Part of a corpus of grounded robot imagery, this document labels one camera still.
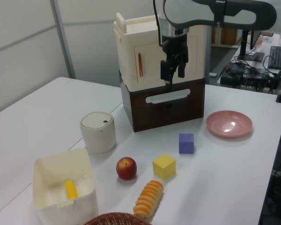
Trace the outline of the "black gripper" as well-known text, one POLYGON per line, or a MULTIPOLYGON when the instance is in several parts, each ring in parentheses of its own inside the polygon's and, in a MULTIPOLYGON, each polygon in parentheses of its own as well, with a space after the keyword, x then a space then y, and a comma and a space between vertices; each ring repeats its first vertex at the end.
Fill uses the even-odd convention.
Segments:
POLYGON ((178 77, 185 77, 185 67, 188 62, 187 33, 188 31, 184 29, 175 30, 174 36, 162 35, 162 49, 166 53, 166 60, 161 61, 160 74, 168 92, 172 91, 170 63, 179 63, 178 77))

